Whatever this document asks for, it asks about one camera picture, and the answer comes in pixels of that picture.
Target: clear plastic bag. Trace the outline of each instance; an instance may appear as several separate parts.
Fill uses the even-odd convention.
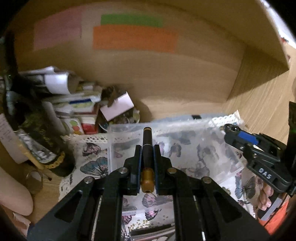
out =
[[[170,123],[111,125],[109,170],[122,167],[142,145],[143,129],[152,128],[153,143],[161,154],[170,158],[173,167],[188,176],[211,177],[220,184],[243,168],[233,149],[224,142],[223,134],[210,119]]]

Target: aluminum foil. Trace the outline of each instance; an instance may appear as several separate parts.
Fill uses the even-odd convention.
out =
[[[40,145],[37,141],[31,138],[24,130],[19,129],[16,131],[18,138],[30,150],[32,155],[41,163],[51,162],[56,158],[56,154]]]

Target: orange fabric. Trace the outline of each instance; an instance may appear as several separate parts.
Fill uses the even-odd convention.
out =
[[[164,28],[107,24],[94,27],[93,48],[174,53],[177,40],[177,33]]]
[[[288,203],[289,202],[285,202],[282,205],[282,207],[277,211],[277,213],[272,217],[272,219],[268,222],[268,224],[265,226],[269,234],[273,234],[277,230],[277,228],[282,224],[286,216]],[[258,221],[261,225],[264,225],[267,222],[267,221],[262,221],[261,219],[258,219]]]

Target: brass fitting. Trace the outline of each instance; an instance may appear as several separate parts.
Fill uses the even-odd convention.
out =
[[[154,171],[152,168],[144,168],[141,174],[141,188],[144,193],[154,192]]]

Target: pink paper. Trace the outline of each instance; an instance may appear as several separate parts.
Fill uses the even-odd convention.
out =
[[[42,19],[34,25],[34,50],[53,47],[81,37],[84,6],[72,7]]]
[[[108,106],[103,106],[100,108],[102,114],[106,118],[107,121],[112,120],[114,117],[126,112],[127,110],[133,108],[133,102],[129,97],[128,93],[120,96],[119,98],[115,99],[113,104]]]

